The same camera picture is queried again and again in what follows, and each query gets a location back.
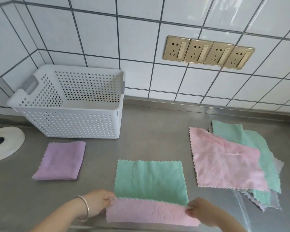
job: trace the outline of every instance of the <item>mint green cloth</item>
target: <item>mint green cloth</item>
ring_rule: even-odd
[[[182,162],[118,160],[114,193],[117,197],[187,205]]]
[[[259,164],[264,171],[268,187],[281,193],[279,174],[275,168],[274,155],[267,146],[266,140],[255,131],[244,130],[240,124],[226,124],[220,121],[212,121],[213,132],[228,141],[260,150]],[[266,191],[249,190],[262,204],[271,204],[271,193]]]

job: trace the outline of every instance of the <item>folded purple cloth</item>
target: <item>folded purple cloth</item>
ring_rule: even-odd
[[[49,143],[32,179],[75,180],[80,171],[86,142]]]

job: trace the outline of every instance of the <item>silver bangle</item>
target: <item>silver bangle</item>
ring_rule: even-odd
[[[78,217],[78,219],[80,219],[81,222],[85,222],[85,221],[87,221],[88,218],[89,218],[89,207],[88,207],[88,204],[87,204],[87,202],[86,202],[86,199],[85,199],[83,196],[81,196],[81,195],[78,195],[78,196],[76,196],[75,198],[81,198],[81,199],[84,201],[85,205],[86,205],[86,209],[87,209],[87,216],[86,216],[86,219],[85,219],[85,220],[82,220],[82,219],[80,219],[80,218]]]

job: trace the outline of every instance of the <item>electrical outlet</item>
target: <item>electrical outlet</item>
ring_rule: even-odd
[[[204,63],[212,45],[212,41],[191,39],[184,61],[188,63]]]
[[[189,42],[189,38],[168,36],[165,44],[163,59],[182,62],[184,60]]]
[[[214,42],[204,64],[222,66],[234,48],[233,44]]]
[[[255,48],[235,46],[223,67],[242,69],[255,50]]]

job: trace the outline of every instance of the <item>white plastic basket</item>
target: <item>white plastic basket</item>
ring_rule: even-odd
[[[122,70],[44,65],[8,100],[47,137],[119,138]]]

